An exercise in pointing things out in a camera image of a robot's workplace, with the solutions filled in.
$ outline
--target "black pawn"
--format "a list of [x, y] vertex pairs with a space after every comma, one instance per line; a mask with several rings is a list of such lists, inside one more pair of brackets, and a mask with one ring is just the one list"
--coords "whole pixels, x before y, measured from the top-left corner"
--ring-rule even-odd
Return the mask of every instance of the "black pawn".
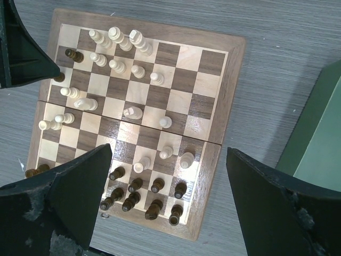
[[124, 176], [126, 171], [122, 166], [117, 167], [112, 173], [109, 174], [109, 179], [110, 180], [117, 180], [118, 178], [121, 178]]
[[177, 199], [182, 198], [183, 195], [186, 194], [186, 190], [187, 190], [187, 185], [185, 183], [177, 184], [175, 187], [175, 192], [174, 192], [175, 198]]
[[65, 74], [63, 72], [60, 72], [59, 76], [53, 78], [56, 82], [63, 82], [65, 80]]
[[65, 55], [77, 63], [81, 63], [84, 60], [84, 55], [81, 52], [77, 52], [72, 49], [66, 49]]
[[153, 193], [159, 192], [165, 186], [165, 182], [163, 179], [157, 178], [154, 180], [153, 185], [151, 185], [151, 191]]
[[172, 226], [178, 225], [182, 213], [182, 207], [180, 205], [174, 205], [171, 211], [171, 215], [169, 216], [169, 224], [171, 224]]
[[100, 203], [100, 209], [102, 211], [107, 211], [110, 209], [110, 207], [113, 206], [114, 202], [119, 201], [122, 199], [123, 197], [123, 189], [121, 188], [116, 188], [109, 197], [107, 197], [106, 199], [104, 199], [101, 203]]
[[132, 208], [134, 208], [135, 204], [137, 204], [141, 199], [141, 196], [137, 192], [131, 193], [127, 199], [124, 200], [124, 203], [122, 205], [122, 211], [128, 212]]
[[155, 199], [149, 206], [148, 210], [145, 212], [144, 214], [145, 219], [146, 220], [156, 219], [163, 206], [164, 204], [160, 200]]
[[130, 186], [128, 187], [128, 191], [130, 193], [137, 191], [138, 189], [140, 189], [143, 185], [143, 180], [140, 178], [137, 178], [135, 180], [133, 180], [133, 182], [130, 184]]

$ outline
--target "folding chessboard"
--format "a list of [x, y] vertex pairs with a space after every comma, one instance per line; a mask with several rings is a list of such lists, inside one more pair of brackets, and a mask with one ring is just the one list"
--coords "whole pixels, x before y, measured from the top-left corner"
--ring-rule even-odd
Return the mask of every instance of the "folding chessboard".
[[[90, 29], [107, 35], [113, 26], [126, 35], [132, 29], [141, 31], [152, 45], [153, 54], [145, 57], [135, 47], [124, 52], [115, 43], [107, 50], [96, 45], [88, 35]], [[67, 58], [64, 54], [67, 48], [83, 53], [84, 61], [75, 63]], [[43, 163], [54, 167], [98, 145], [110, 143], [113, 152], [110, 172], [123, 166], [126, 174], [116, 181], [107, 179], [103, 198], [117, 187], [125, 195], [105, 213], [186, 239], [197, 239], [244, 49], [245, 41], [240, 37], [56, 9], [48, 54], [66, 79], [61, 83], [42, 82], [27, 168]], [[97, 66], [89, 58], [91, 52], [105, 55], [108, 61], [122, 61], [126, 71], [118, 74], [108, 65]], [[132, 65], [142, 66], [146, 75], [136, 78], [130, 72]], [[153, 71], [164, 75], [163, 85], [151, 82]], [[75, 100], [60, 94], [62, 87], [78, 88], [81, 98], [95, 99], [99, 107], [95, 111], [75, 109]], [[143, 110], [142, 119], [123, 116], [123, 110], [130, 106]], [[40, 120], [50, 121], [64, 113], [74, 114], [75, 121], [64, 124], [58, 131], [38, 129]], [[159, 126], [163, 116], [173, 121], [168, 129]], [[171, 158], [160, 159], [163, 146], [173, 148]], [[195, 161], [189, 169], [182, 169], [180, 157], [187, 151], [195, 155]], [[143, 156], [148, 156], [152, 164], [137, 174], [132, 166]], [[141, 200], [131, 211], [123, 212], [121, 204], [129, 195], [129, 183], [135, 178], [144, 181], [138, 190]], [[165, 181], [165, 187], [156, 194], [150, 191], [155, 178]], [[183, 198], [176, 199], [174, 189], [180, 181], [188, 189]], [[144, 212], [154, 199], [160, 199], [164, 207], [156, 220], [145, 220]], [[168, 218], [175, 204], [182, 205], [184, 213], [179, 225], [173, 227]]]

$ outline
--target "brown square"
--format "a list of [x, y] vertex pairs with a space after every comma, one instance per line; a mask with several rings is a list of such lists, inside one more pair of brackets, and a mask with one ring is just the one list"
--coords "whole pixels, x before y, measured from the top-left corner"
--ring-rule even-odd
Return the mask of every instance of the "brown square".
[[126, 100], [128, 86], [129, 80], [110, 77], [107, 90], [107, 97], [119, 100]]
[[144, 68], [145, 76], [142, 78], [137, 78], [133, 75], [133, 73], [131, 73], [130, 80], [136, 81], [139, 83], [150, 84], [150, 74], [153, 72], [154, 64], [149, 63], [149, 62], [134, 60], [133, 65], [138, 65], [138, 66]]
[[87, 92], [90, 81], [90, 72], [74, 69], [72, 71], [70, 87], [77, 88], [83, 92]]
[[106, 54], [102, 55], [104, 55], [107, 58], [107, 64], [104, 67], [100, 67], [96, 63], [93, 63], [91, 72], [103, 76], [110, 76], [111, 68], [109, 67], [109, 61], [112, 60], [112, 56]]
[[224, 64], [224, 59], [225, 53], [203, 50], [198, 71], [220, 76]]
[[[138, 107], [138, 108], [141, 108], [142, 111], [144, 111], [144, 105], [138, 104], [138, 103], [134, 103], [134, 102], [129, 102], [129, 101], [126, 101], [124, 103], [124, 108], [123, 109], [127, 109], [127, 108], [130, 108], [130, 107]], [[122, 115], [122, 120], [123, 121], [127, 121], [129, 123], [134, 123], [134, 124], [141, 124], [142, 123], [142, 118], [141, 119], [130, 119], [130, 118], [125, 117], [124, 115]]]
[[170, 92], [168, 88], [149, 85], [146, 106], [166, 109]]
[[163, 128], [162, 130], [183, 135], [186, 127], [187, 115], [167, 110], [166, 116], [172, 119], [172, 125], [170, 128]]
[[148, 210], [149, 206], [151, 205], [151, 203], [155, 199], [158, 199], [163, 203], [163, 206], [162, 206], [162, 209], [161, 209], [159, 215], [165, 215], [165, 209], [166, 209], [166, 205], [167, 205], [168, 196], [165, 196], [165, 195], [160, 194], [160, 193], [153, 193], [152, 191], [148, 191], [147, 198], [145, 200], [144, 209]]
[[57, 153], [57, 163], [64, 164], [75, 159], [76, 149], [59, 144]]
[[121, 198], [121, 200], [119, 200], [120, 202], [124, 202], [125, 200], [125, 195], [127, 193], [127, 189], [128, 189], [128, 184], [127, 183], [123, 183], [121, 181], [118, 180], [109, 180], [108, 182], [108, 188], [107, 188], [107, 193], [106, 193], [106, 197], [109, 197], [111, 195], [111, 193], [116, 189], [116, 188], [121, 188], [124, 192], [123, 197]]
[[117, 140], [113, 159], [123, 163], [133, 164], [136, 145]]
[[160, 132], [159, 130], [141, 126], [137, 145], [156, 150], [158, 148]]
[[175, 67], [179, 51], [179, 45], [159, 43], [155, 63]]
[[78, 136], [77, 148], [86, 152], [96, 147], [97, 134], [80, 130]]
[[60, 89], [62, 89], [62, 87], [51, 85], [50, 98], [48, 101], [56, 105], [65, 106], [67, 97], [60, 93]]
[[136, 47], [134, 47], [134, 46], [130, 51], [125, 52], [119, 47], [119, 44], [117, 44], [116, 50], [115, 50], [115, 56], [127, 58], [127, 59], [134, 59], [135, 58], [135, 52], [136, 52]]
[[196, 79], [196, 71], [175, 68], [172, 89], [192, 93]]
[[172, 155], [170, 158], [161, 159], [159, 154], [160, 151], [157, 151], [153, 170], [164, 174], [173, 175], [177, 156]]
[[43, 139], [59, 143], [60, 132], [61, 130], [45, 130], [43, 131]]
[[175, 198], [175, 196], [174, 196], [175, 187], [179, 183], [185, 183], [187, 185], [186, 193], [183, 195], [183, 197], [180, 200], [184, 200], [184, 201], [189, 202], [191, 200], [191, 196], [192, 196], [192, 192], [193, 192], [194, 181], [186, 182], [185, 180], [182, 180], [178, 177], [173, 177], [172, 185], [170, 186], [170, 190], [169, 190], [169, 196], [172, 196]]
[[98, 134], [112, 139], [117, 139], [119, 124], [119, 120], [102, 116]]
[[148, 190], [150, 177], [151, 177], [151, 170], [149, 170], [149, 169], [144, 170], [141, 173], [136, 173], [134, 170], [132, 170], [132, 172], [130, 174], [129, 184], [131, 184], [134, 179], [140, 178], [143, 180], [143, 184], [142, 184], [141, 188]]
[[86, 112], [89, 112], [89, 113], [92, 113], [92, 114], [97, 114], [97, 115], [102, 115], [103, 108], [104, 108], [105, 97], [99, 96], [99, 95], [96, 95], [96, 94], [91, 94], [91, 93], [88, 93], [86, 95], [86, 97], [89, 98], [89, 99], [94, 99], [98, 103], [98, 107], [96, 108], [96, 110], [86, 110]]
[[214, 98], [193, 94], [188, 115], [211, 119]]
[[61, 67], [66, 67], [66, 68], [73, 68], [74, 67], [74, 61], [67, 57], [65, 55], [65, 50], [66, 49], [72, 49], [72, 50], [76, 50], [74, 48], [68, 48], [68, 47], [65, 47], [65, 46], [59, 46], [58, 47], [58, 52], [57, 52], [57, 59], [56, 59], [56, 64], [58, 66], [61, 66]]
[[80, 128], [80, 123], [82, 122], [83, 111], [80, 111], [80, 110], [74, 109], [74, 108], [67, 108], [67, 107], [65, 107], [64, 113], [71, 113], [71, 114], [73, 114], [75, 116], [75, 120], [71, 124], [63, 123], [63, 125], [79, 129]]
[[181, 157], [185, 152], [190, 152], [194, 155], [196, 161], [200, 161], [204, 141], [183, 136], [179, 149], [179, 156]]
[[80, 30], [77, 49], [90, 52], [94, 52], [96, 50], [96, 43], [89, 36], [89, 30]]
[[50, 169], [55, 167], [55, 161], [51, 161], [51, 160], [40, 157], [38, 159], [38, 166], [40, 166], [42, 164], [47, 164], [50, 167]]

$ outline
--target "white chess piece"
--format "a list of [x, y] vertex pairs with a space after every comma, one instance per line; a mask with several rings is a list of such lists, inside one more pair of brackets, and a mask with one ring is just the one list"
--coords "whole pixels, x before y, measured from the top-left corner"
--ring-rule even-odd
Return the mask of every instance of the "white chess piece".
[[130, 51], [133, 47], [131, 42], [128, 40], [128, 38], [124, 37], [124, 34], [118, 27], [110, 28], [108, 31], [108, 37], [115, 43], [119, 44], [119, 47], [125, 52]]
[[61, 123], [57, 123], [55, 120], [52, 120], [52, 121], [42, 120], [38, 123], [39, 129], [41, 129], [42, 131], [45, 131], [48, 129], [60, 130], [62, 129], [62, 126], [63, 125]]
[[96, 52], [90, 53], [90, 59], [100, 67], [104, 67], [107, 64], [107, 58], [104, 55], [98, 54]]
[[112, 47], [112, 40], [108, 39], [106, 36], [102, 35], [97, 30], [90, 30], [89, 36], [96, 44], [101, 45], [105, 49], [109, 49]]
[[63, 87], [62, 89], [60, 89], [60, 93], [64, 96], [70, 97], [72, 99], [78, 99], [80, 96], [80, 91], [77, 88], [66, 88]]
[[81, 98], [75, 101], [74, 106], [79, 110], [96, 110], [98, 102], [94, 99]]
[[143, 112], [141, 108], [130, 107], [123, 110], [123, 115], [130, 119], [141, 119], [141, 117], [143, 116]]
[[139, 162], [134, 164], [134, 171], [136, 173], [141, 173], [144, 170], [148, 169], [150, 165], [151, 165], [151, 160], [148, 157], [144, 156], [141, 158]]
[[71, 124], [75, 121], [75, 116], [71, 113], [65, 113], [63, 115], [56, 115], [54, 120], [57, 123]]
[[159, 124], [162, 128], [169, 128], [172, 125], [172, 119], [168, 116], [160, 118]]
[[118, 60], [110, 60], [109, 67], [119, 74], [122, 74], [126, 71], [126, 65], [122, 61]]
[[194, 162], [194, 156], [190, 152], [186, 152], [180, 159], [180, 166], [184, 169], [189, 168]]
[[165, 82], [164, 76], [156, 72], [150, 74], [150, 79], [153, 81], [154, 85], [162, 85]]
[[164, 146], [159, 156], [161, 159], [167, 159], [167, 158], [170, 158], [172, 154], [173, 154], [173, 149], [169, 146]]
[[145, 70], [144, 68], [138, 66], [138, 65], [133, 65], [132, 66], [132, 73], [134, 74], [135, 77], [137, 78], [143, 78], [145, 76]]
[[153, 47], [147, 42], [140, 31], [135, 29], [132, 30], [129, 34], [129, 39], [130, 42], [132, 42], [132, 44], [143, 53], [143, 55], [150, 56], [153, 53]]

